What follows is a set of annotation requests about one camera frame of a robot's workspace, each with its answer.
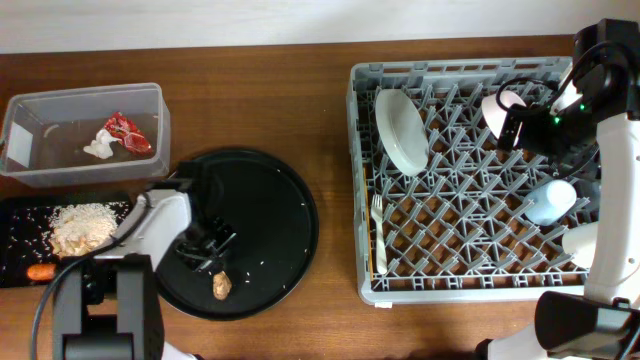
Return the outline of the pink white small bowl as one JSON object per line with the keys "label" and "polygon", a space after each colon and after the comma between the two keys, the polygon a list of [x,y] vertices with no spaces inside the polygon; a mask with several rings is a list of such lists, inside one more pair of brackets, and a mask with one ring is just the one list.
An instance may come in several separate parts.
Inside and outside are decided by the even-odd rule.
{"label": "pink white small bowl", "polygon": [[[505,90],[500,94],[500,101],[507,108],[514,104],[526,106],[526,103],[515,92],[509,90]],[[498,106],[497,96],[495,94],[483,98],[481,110],[487,127],[491,133],[499,139],[507,118],[507,111]]]}

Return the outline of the light blue plastic cup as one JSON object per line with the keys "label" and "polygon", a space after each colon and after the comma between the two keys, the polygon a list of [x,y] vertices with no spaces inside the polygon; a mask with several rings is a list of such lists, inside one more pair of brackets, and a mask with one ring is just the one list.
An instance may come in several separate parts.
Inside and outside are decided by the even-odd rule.
{"label": "light blue plastic cup", "polygon": [[548,226],[574,206],[577,193],[569,182],[552,180],[532,190],[525,200],[532,203],[524,212],[526,218],[536,225]]}

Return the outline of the round black serving tray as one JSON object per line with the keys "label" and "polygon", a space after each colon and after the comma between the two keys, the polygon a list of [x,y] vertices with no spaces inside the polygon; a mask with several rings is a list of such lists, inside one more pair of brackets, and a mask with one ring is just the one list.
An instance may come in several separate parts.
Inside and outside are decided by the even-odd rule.
{"label": "round black serving tray", "polygon": [[194,211],[192,222],[221,217],[237,232],[224,272],[232,289],[214,298],[217,273],[191,271],[173,246],[155,271],[160,296],[183,313],[208,320],[257,315],[283,300],[309,269],[318,245],[313,196],[286,163],[255,150],[225,149],[180,163],[172,178],[218,178],[222,195]]}

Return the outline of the white paper cup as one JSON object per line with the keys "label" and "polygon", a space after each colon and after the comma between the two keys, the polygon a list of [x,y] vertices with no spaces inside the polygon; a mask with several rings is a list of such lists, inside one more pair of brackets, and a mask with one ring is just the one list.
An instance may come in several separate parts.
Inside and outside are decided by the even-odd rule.
{"label": "white paper cup", "polygon": [[561,245],[571,256],[571,262],[578,267],[589,269],[596,249],[598,223],[593,222],[569,229],[563,236]]}

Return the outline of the rice and food scraps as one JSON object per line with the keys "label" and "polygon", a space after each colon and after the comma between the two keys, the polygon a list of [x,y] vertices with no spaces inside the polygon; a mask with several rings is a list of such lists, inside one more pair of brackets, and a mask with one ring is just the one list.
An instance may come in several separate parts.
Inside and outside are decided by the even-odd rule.
{"label": "rice and food scraps", "polygon": [[49,219],[53,254],[60,258],[88,254],[111,239],[116,219],[114,210],[99,203],[56,208]]}

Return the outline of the red snack wrapper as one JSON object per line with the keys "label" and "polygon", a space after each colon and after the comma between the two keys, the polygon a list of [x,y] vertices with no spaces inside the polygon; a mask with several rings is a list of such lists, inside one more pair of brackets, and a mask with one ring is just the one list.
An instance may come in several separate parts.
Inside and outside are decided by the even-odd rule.
{"label": "red snack wrapper", "polygon": [[129,152],[137,155],[149,155],[153,148],[135,123],[121,112],[113,113],[104,125],[104,129]]}

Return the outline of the grey plate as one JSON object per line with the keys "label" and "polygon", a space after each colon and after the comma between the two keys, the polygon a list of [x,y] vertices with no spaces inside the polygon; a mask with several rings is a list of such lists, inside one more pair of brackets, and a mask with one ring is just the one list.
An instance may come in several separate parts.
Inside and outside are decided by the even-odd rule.
{"label": "grey plate", "polygon": [[395,167],[404,175],[418,175],[428,164],[429,142],[411,99],[399,89],[381,90],[375,117],[384,150]]}

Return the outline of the orange carrot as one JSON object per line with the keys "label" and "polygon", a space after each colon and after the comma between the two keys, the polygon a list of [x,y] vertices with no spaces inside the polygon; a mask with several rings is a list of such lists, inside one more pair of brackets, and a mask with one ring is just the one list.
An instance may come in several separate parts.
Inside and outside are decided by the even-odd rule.
{"label": "orange carrot", "polygon": [[34,264],[27,269],[26,276],[31,281],[48,282],[55,278],[56,272],[56,264]]}

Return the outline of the white plastic fork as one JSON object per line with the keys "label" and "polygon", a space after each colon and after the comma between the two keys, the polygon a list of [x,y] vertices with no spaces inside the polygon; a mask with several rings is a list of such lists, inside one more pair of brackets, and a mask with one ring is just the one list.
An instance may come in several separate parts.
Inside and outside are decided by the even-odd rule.
{"label": "white plastic fork", "polygon": [[388,271],[386,247],[383,234],[383,201],[378,194],[374,195],[370,207],[371,218],[375,223],[376,235],[376,270],[379,274],[385,275]]}

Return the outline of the wooden chopstick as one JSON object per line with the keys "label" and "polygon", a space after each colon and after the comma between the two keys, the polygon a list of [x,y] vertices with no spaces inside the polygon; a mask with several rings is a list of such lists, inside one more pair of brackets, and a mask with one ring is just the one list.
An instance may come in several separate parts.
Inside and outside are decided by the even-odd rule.
{"label": "wooden chopstick", "polygon": [[370,217],[370,199],[368,192],[368,183],[367,183],[367,167],[363,166],[363,189],[364,189],[364,198],[365,198],[365,215],[366,215],[366,226],[367,226],[367,246],[368,246],[368,270],[369,270],[369,278],[370,281],[373,282],[375,278],[375,269],[374,269],[374,259],[372,254],[372,232],[371,232],[371,217]]}

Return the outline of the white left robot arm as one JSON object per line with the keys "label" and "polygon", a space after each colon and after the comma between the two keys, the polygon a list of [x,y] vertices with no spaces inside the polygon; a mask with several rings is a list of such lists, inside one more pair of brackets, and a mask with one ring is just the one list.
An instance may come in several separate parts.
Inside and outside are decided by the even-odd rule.
{"label": "white left robot arm", "polygon": [[[37,356],[38,330],[47,302],[54,303],[54,356],[58,359],[193,360],[164,339],[154,272],[175,239],[192,225],[194,211],[223,193],[218,178],[189,175],[157,183],[139,195],[111,240],[55,271],[36,309],[29,355]],[[116,274],[117,314],[84,329],[83,269],[103,265]]]}

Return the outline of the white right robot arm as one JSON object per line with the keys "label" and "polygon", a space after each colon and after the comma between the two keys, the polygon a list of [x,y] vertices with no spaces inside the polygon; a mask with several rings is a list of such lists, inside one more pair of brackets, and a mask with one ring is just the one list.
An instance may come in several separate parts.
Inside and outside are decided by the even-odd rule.
{"label": "white right robot arm", "polygon": [[478,359],[636,359],[639,356],[639,25],[603,19],[574,37],[563,82],[551,98],[526,104],[511,81],[481,109],[499,149],[547,157],[563,179],[600,165],[599,221],[582,227],[594,246],[581,296],[544,292],[534,321],[486,339]]}

